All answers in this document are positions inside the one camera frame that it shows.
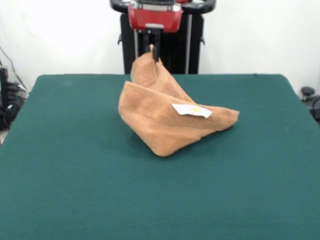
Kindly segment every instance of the cable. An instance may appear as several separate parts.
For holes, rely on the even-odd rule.
[[[10,61],[11,63],[11,68],[12,68],[12,71],[14,73],[14,75],[16,76],[16,78],[18,79],[18,81],[21,83],[21,85],[27,89],[26,85],[24,84],[24,82],[21,80],[21,78],[18,76],[17,72],[16,72],[16,69],[15,69],[15,65],[14,65],[14,62],[12,61],[12,59],[6,54],[6,52],[2,49],[2,47],[0,46],[0,51],[3,53],[3,55]]]
[[[313,118],[316,119],[316,110],[315,110],[315,106],[316,106],[316,103],[320,101],[320,97],[318,97],[312,104],[312,115],[313,115]]]

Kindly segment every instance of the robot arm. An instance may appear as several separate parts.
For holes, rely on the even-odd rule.
[[[182,14],[201,15],[211,12],[216,0],[200,3],[191,0],[110,0],[111,7],[128,14],[131,28],[143,34],[146,52],[152,44],[153,58],[157,62],[160,56],[160,38],[162,33],[176,33],[179,30]]]

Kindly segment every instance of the towel fold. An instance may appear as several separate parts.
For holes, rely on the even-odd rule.
[[[208,117],[179,115],[172,104],[194,105],[212,112]],[[239,112],[195,103],[150,52],[135,60],[118,110],[123,121],[160,157],[231,127]]]

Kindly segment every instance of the paper tag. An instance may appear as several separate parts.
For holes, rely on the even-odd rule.
[[[180,115],[200,116],[207,119],[212,114],[212,111],[201,106],[191,104],[172,104],[172,106]]]

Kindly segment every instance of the green felt surface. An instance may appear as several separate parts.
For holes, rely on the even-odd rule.
[[[237,124],[155,156],[123,75],[41,76],[0,148],[1,240],[319,240],[320,129],[280,75],[176,77]]]

